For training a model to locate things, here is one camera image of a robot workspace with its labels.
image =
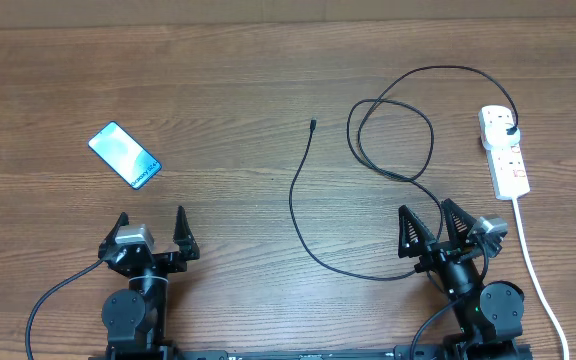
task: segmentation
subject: black wire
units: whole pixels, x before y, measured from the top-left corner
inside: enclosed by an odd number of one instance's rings
[[[28,356],[28,360],[34,360],[34,357],[32,356],[32,349],[30,347],[30,329],[32,328],[32,322],[35,319],[35,315],[37,315],[37,311],[39,311],[39,307],[41,306],[41,304],[43,304],[44,301],[46,301],[46,299],[48,299],[48,297],[50,295],[57,292],[57,290],[70,284],[71,282],[79,279],[80,277],[86,275],[87,273],[91,272],[97,266],[101,265],[102,262],[103,262],[103,260],[99,260],[96,263],[85,268],[84,270],[78,272],[77,274],[75,274],[75,275],[69,277],[68,279],[60,282],[59,284],[55,285],[52,289],[48,290],[41,298],[39,298],[39,300],[35,304],[35,307],[32,308],[32,311],[30,312],[30,316],[28,317],[28,323],[26,324],[26,355]]]
[[[430,271],[426,271],[426,276],[428,276],[428,280],[430,280],[430,282],[437,288],[437,290],[439,290],[440,293],[445,294],[444,289],[442,289],[441,286],[437,284],[432,275],[430,275]]]
[[[393,179],[395,181],[401,181],[401,182],[409,182],[413,185],[415,185],[416,187],[418,187],[419,189],[421,189],[424,193],[426,193],[437,205],[437,208],[439,209],[439,228],[437,229],[437,239],[439,239],[441,237],[441,231],[443,229],[443,212],[441,209],[441,202],[439,201],[439,199],[437,199],[437,197],[430,191],[428,190],[426,187],[424,187],[423,185],[419,184],[416,180],[424,173],[424,171],[426,171],[426,168],[428,167],[428,164],[430,163],[430,159],[432,157],[432,151],[434,148],[434,144],[435,144],[435,133],[432,127],[432,123],[430,122],[430,119],[428,119],[428,117],[422,113],[419,109],[415,108],[412,105],[400,102],[400,101],[395,101],[395,100],[388,100],[388,99],[384,99],[383,97],[397,84],[399,83],[401,80],[403,80],[404,78],[406,78],[408,75],[416,73],[418,71],[423,71],[423,70],[430,70],[430,69],[460,69],[460,70],[466,70],[466,71],[471,71],[474,73],[477,73],[479,75],[482,75],[483,77],[485,77],[486,79],[490,80],[493,84],[495,84],[499,90],[501,90],[501,92],[506,96],[506,99],[508,99],[508,102],[510,103],[510,105],[512,106],[514,115],[515,115],[515,124],[513,127],[511,127],[510,129],[508,129],[508,134],[513,134],[516,130],[517,130],[517,126],[519,125],[519,113],[517,112],[517,107],[515,106],[514,101],[512,100],[512,98],[510,97],[510,95],[508,94],[508,92],[506,91],[506,89],[503,88],[503,86],[501,86],[501,84],[495,80],[492,76],[486,74],[485,72],[481,71],[481,70],[477,70],[475,68],[471,68],[468,66],[461,66],[461,65],[434,65],[434,66],[425,66],[425,67],[420,67],[414,70],[411,70],[407,73],[405,73],[404,75],[400,76],[397,80],[395,80],[394,82],[392,82],[376,99],[364,99],[361,100],[359,102],[357,102],[352,109],[350,110],[350,113],[348,114],[348,121],[346,123],[346,140],[348,141],[348,148],[350,149],[350,152],[353,154],[353,156],[355,157],[355,159],[357,159],[357,161],[359,161],[362,165],[380,173],[381,175],[388,177],[390,179]],[[359,125],[359,129],[357,130],[357,147],[359,148],[359,152],[361,153],[361,156],[359,156],[359,154],[355,151],[355,148],[352,145],[352,141],[350,139],[350,121],[352,119],[352,115],[355,111],[355,109],[364,103],[372,103],[370,109],[368,109],[368,111],[366,112],[366,114],[364,115],[360,125]],[[423,118],[426,123],[428,124],[428,129],[430,130],[430,148],[428,149],[428,156],[426,157],[426,162],[424,163],[424,165],[422,166],[421,170],[419,170],[419,172],[417,172],[415,175],[413,176],[405,176],[402,174],[398,174],[392,171],[388,171],[385,169],[380,168],[379,166],[375,165],[374,162],[372,162],[372,160],[370,160],[370,158],[368,157],[368,155],[366,154],[366,152],[364,151],[363,145],[361,143],[361,131],[364,128],[364,125],[366,124],[366,121],[368,121],[368,119],[370,118],[370,116],[372,115],[372,113],[375,111],[375,109],[377,107],[379,107],[379,105],[381,105],[382,103],[388,103],[391,105],[397,105],[397,106],[401,106],[404,108],[407,108],[411,111],[414,111],[415,113],[417,113],[417,115],[421,116],[421,118]],[[297,226],[297,221],[295,220],[295,215],[293,213],[293,207],[292,207],[292,192],[293,192],[293,188],[295,185],[295,182],[297,180],[297,177],[299,176],[299,173],[301,172],[301,168],[304,165],[304,162],[306,161],[306,157],[308,156],[308,150],[310,149],[310,142],[312,141],[312,135],[313,132],[315,130],[315,126],[316,126],[316,120],[313,120],[311,122],[311,126],[310,126],[310,137],[308,138],[308,145],[306,146],[306,152],[304,153],[304,157],[301,160],[301,164],[299,165],[299,169],[297,170],[297,173],[295,174],[295,177],[292,181],[292,184],[290,185],[290,196],[289,196],[289,206],[290,206],[290,215],[292,217],[292,222],[295,226],[295,230],[297,231],[297,235],[299,236],[299,240],[301,241],[301,244],[303,245],[304,249],[306,250],[306,252],[308,253],[308,255],[310,255],[311,258],[313,258],[313,260],[315,260],[317,263],[319,263],[321,266],[335,271],[337,273],[340,274],[344,274],[344,275],[349,275],[349,276],[354,276],[357,278],[361,278],[361,279],[367,279],[367,280],[376,280],[376,281],[390,281],[390,280],[399,280],[399,279],[403,279],[405,277],[411,276],[412,274],[414,274],[415,272],[410,272],[407,274],[403,274],[400,276],[395,276],[395,277],[389,277],[389,278],[378,278],[378,277],[373,277],[373,276],[364,276],[364,275],[358,275],[358,274],[353,274],[353,273],[349,273],[346,271],[342,271],[339,269],[336,269],[334,267],[331,267],[325,263],[323,263],[322,261],[320,261],[309,249],[308,246],[306,245],[306,243],[303,240],[303,237],[301,236],[301,232],[299,231],[299,227]],[[485,267],[485,271],[484,273],[482,273],[483,276],[485,276],[485,273],[487,272],[487,254],[485,253],[484,250],[484,267]],[[429,279],[433,282],[433,284],[440,289],[440,291],[443,292],[443,290],[441,290],[441,288],[439,287],[439,285],[434,281],[434,279],[432,279],[432,277],[430,276],[430,274],[428,274]]]
[[[435,321],[437,318],[443,315],[446,311],[452,309],[453,306],[457,305],[457,303],[459,303],[461,300],[463,300],[463,297],[451,301],[450,303],[448,303],[448,305],[444,306],[441,310],[437,311],[433,316],[430,317],[430,319],[426,320],[426,322],[423,325],[421,325],[419,330],[417,330],[417,334],[415,334],[415,337],[412,339],[412,343],[410,344],[410,353],[408,354],[410,360],[415,359],[415,347],[417,346],[417,342],[421,338],[421,334],[423,334],[424,330],[426,330],[428,325],[430,325],[433,321]]]
[[[295,177],[292,179],[292,183],[290,184],[290,193],[288,195],[288,207],[290,208],[290,217],[292,218],[292,223],[295,226],[295,231],[297,231],[297,236],[299,237],[299,240],[301,241],[301,245],[304,247],[304,249],[306,250],[308,255],[310,255],[310,257],[313,260],[315,260],[319,265],[325,267],[328,270],[334,271],[338,274],[352,276],[352,277],[356,277],[356,278],[364,279],[364,280],[373,280],[373,281],[395,281],[395,280],[404,279],[404,278],[407,278],[409,276],[414,275],[416,273],[416,271],[414,271],[414,270],[411,272],[405,273],[405,274],[392,276],[392,277],[366,276],[366,275],[354,274],[354,273],[344,271],[344,270],[339,270],[339,269],[334,268],[334,267],[324,263],[323,261],[319,260],[317,258],[317,256],[315,256],[315,254],[313,254],[312,251],[310,251],[310,249],[308,248],[308,245],[306,245],[304,238],[301,236],[301,231],[299,231],[299,226],[297,225],[297,220],[295,220],[295,212],[293,211],[293,207],[292,207],[292,192],[293,192],[293,189],[295,188],[295,183],[297,182],[297,178],[299,177],[299,173],[301,172],[301,169],[303,168],[304,163],[306,162],[306,157],[308,157],[308,151],[310,150],[310,143],[312,142],[312,134],[315,131],[315,129],[314,129],[315,125],[313,125],[313,122],[311,122],[310,136],[308,137],[308,145],[306,145],[306,151],[304,152],[304,157],[301,159],[301,163],[299,164],[299,168],[297,168],[297,173],[295,173]]]
[[[437,199],[437,197],[430,190],[426,189],[423,185],[421,185],[420,183],[415,181],[415,180],[417,180],[418,177],[420,177],[424,173],[424,171],[426,171],[426,168],[428,167],[428,164],[430,163],[430,158],[432,157],[432,150],[433,150],[433,147],[435,145],[435,131],[432,128],[432,123],[430,122],[430,119],[428,119],[428,117],[424,113],[422,113],[419,109],[417,109],[416,107],[414,107],[412,105],[408,105],[406,103],[402,103],[400,101],[382,99],[381,96],[383,96],[383,93],[377,99],[361,100],[361,101],[357,102],[352,107],[352,109],[350,109],[350,113],[348,114],[348,121],[346,122],[346,140],[348,141],[348,147],[350,148],[350,151],[352,152],[352,154],[355,156],[355,159],[357,159],[357,161],[359,161],[364,166],[368,167],[369,169],[375,170],[376,172],[384,175],[385,177],[393,179],[395,181],[409,182],[409,183],[415,185],[416,187],[421,189],[423,192],[425,192],[435,202],[435,204],[437,204],[437,208],[439,209],[439,229],[437,230],[437,239],[439,239],[441,237],[441,230],[444,227],[444,218],[442,216],[442,211],[441,211],[441,202],[439,202],[439,199]],[[363,129],[363,126],[366,123],[366,120],[368,120],[368,118],[370,116],[369,115],[370,110],[368,111],[368,113],[366,113],[366,116],[364,117],[364,120],[361,122],[361,125],[359,125],[359,130],[357,131],[357,143],[359,145],[359,149],[361,151],[361,154],[363,155],[364,158],[362,159],[355,152],[355,149],[352,146],[352,141],[350,140],[350,120],[352,119],[352,114],[354,113],[357,106],[359,106],[363,103],[367,103],[367,102],[372,102],[373,107],[375,106],[375,104],[381,104],[381,103],[388,103],[388,104],[392,104],[392,105],[402,106],[402,107],[405,107],[406,109],[414,111],[415,113],[417,113],[417,115],[421,116],[421,118],[426,121],[426,123],[428,124],[428,129],[430,129],[430,149],[428,149],[428,156],[426,157],[426,162],[424,163],[424,166],[422,166],[421,170],[419,170],[419,172],[417,174],[415,174],[411,177],[407,177],[407,176],[397,174],[397,173],[392,172],[392,171],[384,170],[384,169],[378,167],[377,165],[375,165],[370,160],[368,155],[366,155],[366,153],[363,151],[363,147],[361,145],[361,130]]]
[[[488,256],[488,250],[486,250],[486,247],[481,241],[477,241],[477,246],[479,246],[481,252],[484,253],[484,268],[481,270],[481,275],[479,276],[480,285],[483,286],[484,278],[486,277],[486,274],[488,274],[488,263],[490,262],[490,259]]]

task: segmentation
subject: phone screen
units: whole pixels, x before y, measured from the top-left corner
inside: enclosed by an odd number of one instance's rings
[[[114,121],[90,139],[88,146],[135,190],[161,169],[159,161]]]

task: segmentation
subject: white power strip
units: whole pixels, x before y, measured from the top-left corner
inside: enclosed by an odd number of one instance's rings
[[[513,135],[506,133],[513,126],[510,109],[485,106],[479,112],[479,125],[497,199],[512,200],[527,194],[530,186],[519,148],[519,129]]]
[[[537,274],[535,274],[532,261],[530,261],[528,245],[526,245],[521,214],[519,212],[519,202],[517,199],[528,193],[530,191],[530,186],[528,185],[528,175],[526,174],[526,167],[523,157],[521,156],[521,149],[519,148],[519,129],[517,129],[514,134],[508,135],[506,129],[510,128],[514,124],[512,112],[510,109],[499,105],[483,107],[479,112],[479,124],[481,126],[481,142],[483,143],[484,148],[486,148],[488,166],[490,167],[490,175],[492,176],[492,185],[495,189],[495,196],[499,200],[512,200],[515,219],[517,221],[519,243],[521,244],[521,251],[524,255],[528,273],[535,285],[537,296],[548,313],[548,316],[561,339],[563,358],[564,360],[569,360],[570,354],[566,335],[564,334],[564,330],[561,328],[555,313],[550,308],[550,305],[548,305],[546,296],[541,290]]]

